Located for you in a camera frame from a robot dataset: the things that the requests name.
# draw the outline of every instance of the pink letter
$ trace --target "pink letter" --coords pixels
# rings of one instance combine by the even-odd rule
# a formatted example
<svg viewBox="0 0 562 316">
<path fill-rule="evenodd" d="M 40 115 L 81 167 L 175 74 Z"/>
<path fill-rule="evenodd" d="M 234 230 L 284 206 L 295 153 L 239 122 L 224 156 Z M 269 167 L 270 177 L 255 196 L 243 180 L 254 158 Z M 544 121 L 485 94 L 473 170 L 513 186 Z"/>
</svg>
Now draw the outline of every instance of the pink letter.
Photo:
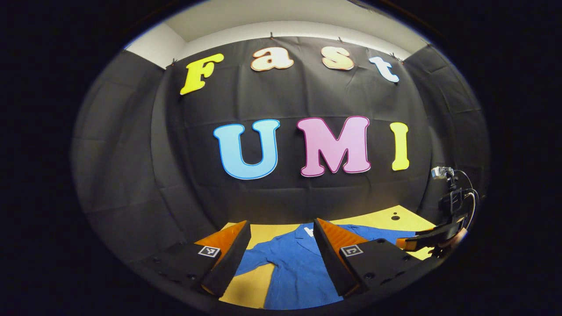
<svg viewBox="0 0 562 316">
<path fill-rule="evenodd" d="M 305 133 L 306 166 L 301 169 L 305 177 L 324 174 L 320 165 L 320 153 L 330 171 L 336 173 L 347 153 L 343 171 L 360 173 L 371 169 L 367 160 L 367 126 L 369 119 L 364 116 L 350 116 L 343 124 L 342 132 L 336 139 L 321 118 L 308 118 L 298 121 L 297 127 Z"/>
</svg>

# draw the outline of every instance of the letter u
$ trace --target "letter u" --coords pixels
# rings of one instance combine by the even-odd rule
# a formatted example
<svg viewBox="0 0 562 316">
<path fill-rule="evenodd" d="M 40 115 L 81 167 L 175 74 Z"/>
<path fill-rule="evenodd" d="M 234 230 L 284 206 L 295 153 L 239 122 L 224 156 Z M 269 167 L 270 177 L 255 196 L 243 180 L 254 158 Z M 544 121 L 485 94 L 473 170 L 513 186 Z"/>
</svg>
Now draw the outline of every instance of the letter u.
<svg viewBox="0 0 562 316">
<path fill-rule="evenodd" d="M 224 125 L 213 131 L 219 140 L 220 159 L 229 175 L 242 180 L 263 178 L 273 172 L 277 166 L 277 141 L 275 130 L 280 126 L 273 119 L 259 120 L 252 124 L 252 129 L 260 134 L 262 159 L 258 164 L 249 165 L 242 158 L 240 135 L 244 126 L 240 124 Z"/>
</svg>

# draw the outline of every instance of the yellow letter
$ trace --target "yellow letter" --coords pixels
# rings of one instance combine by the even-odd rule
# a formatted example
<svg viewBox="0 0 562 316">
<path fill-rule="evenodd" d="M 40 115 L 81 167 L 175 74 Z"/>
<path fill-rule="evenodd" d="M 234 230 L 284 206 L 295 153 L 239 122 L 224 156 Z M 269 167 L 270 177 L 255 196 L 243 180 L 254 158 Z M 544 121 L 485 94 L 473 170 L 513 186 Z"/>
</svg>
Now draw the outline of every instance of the yellow letter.
<svg viewBox="0 0 562 316">
<path fill-rule="evenodd" d="M 349 52 L 341 47 L 326 46 L 320 52 L 324 56 L 322 63 L 330 69 L 351 70 L 355 66 Z"/>
<path fill-rule="evenodd" d="M 392 163 L 392 170 L 408 169 L 410 166 L 406 149 L 406 133 L 408 132 L 408 127 L 404 123 L 392 123 L 390 124 L 390 129 L 392 129 L 396 141 L 396 156 Z"/>
<path fill-rule="evenodd" d="M 260 49 L 253 54 L 255 59 L 250 67 L 256 71 L 265 71 L 273 68 L 285 69 L 293 65 L 294 61 L 289 58 L 289 52 L 283 47 L 269 47 Z"/>
<path fill-rule="evenodd" d="M 186 94 L 195 90 L 199 90 L 205 86 L 205 82 L 201 81 L 201 75 L 205 78 L 209 78 L 212 71 L 215 70 L 215 64 L 213 62 L 223 61 L 223 54 L 216 54 L 210 57 L 206 57 L 197 61 L 194 61 L 186 66 L 187 78 L 185 79 L 185 86 L 180 90 L 179 94 Z"/>
</svg>

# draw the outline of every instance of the orange gripper pad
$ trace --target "orange gripper pad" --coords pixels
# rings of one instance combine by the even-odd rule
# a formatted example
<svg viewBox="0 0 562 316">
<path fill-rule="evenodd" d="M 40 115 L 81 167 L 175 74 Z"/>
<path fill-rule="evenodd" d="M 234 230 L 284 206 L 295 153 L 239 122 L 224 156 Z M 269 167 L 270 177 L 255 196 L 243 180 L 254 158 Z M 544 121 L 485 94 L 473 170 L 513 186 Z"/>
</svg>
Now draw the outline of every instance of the orange gripper pad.
<svg viewBox="0 0 562 316">
<path fill-rule="evenodd" d="M 194 243 L 201 246 L 220 248 L 220 257 L 213 266 L 214 268 L 228 252 L 228 250 L 232 246 L 232 243 L 234 243 L 234 240 L 236 239 L 236 237 L 238 237 L 238 233 L 242 230 L 245 224 L 246 221 L 242 221 L 238 224 L 227 227 L 222 231 L 211 234 Z"/>
<path fill-rule="evenodd" d="M 338 258 L 342 264 L 347 268 L 346 263 L 343 261 L 342 256 L 339 254 L 339 249 L 341 247 L 357 245 L 358 243 L 368 242 L 365 238 L 354 234 L 346 229 L 343 229 L 335 224 L 326 222 L 325 220 L 317 218 L 322 230 L 326 234 L 328 241 L 334 248 L 334 252 L 338 255 Z"/>
</svg>

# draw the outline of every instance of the yellow table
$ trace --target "yellow table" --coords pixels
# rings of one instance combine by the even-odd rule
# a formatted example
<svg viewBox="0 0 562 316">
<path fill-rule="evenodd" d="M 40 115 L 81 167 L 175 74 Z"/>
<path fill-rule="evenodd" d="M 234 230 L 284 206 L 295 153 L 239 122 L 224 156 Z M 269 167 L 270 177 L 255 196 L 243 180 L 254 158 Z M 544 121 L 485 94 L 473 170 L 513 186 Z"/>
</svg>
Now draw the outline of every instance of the yellow table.
<svg viewBox="0 0 562 316">
<path fill-rule="evenodd" d="M 394 220 L 392 219 L 393 216 L 398 216 L 400 219 Z M 435 227 L 434 224 L 400 205 L 370 214 L 330 221 L 338 225 L 353 224 L 397 231 L 423 231 Z M 234 224 L 235 223 L 227 223 L 223 229 Z M 252 249 L 258 243 L 270 241 L 276 236 L 292 232 L 297 229 L 299 225 L 300 224 L 250 224 L 252 238 L 250 239 L 247 249 Z M 411 254 L 423 260 L 431 256 L 428 254 L 429 250 L 431 250 L 431 248 L 426 247 Z M 268 263 L 248 273 L 234 277 L 220 300 L 250 308 L 263 308 L 274 268 L 275 266 L 272 263 Z"/>
</svg>

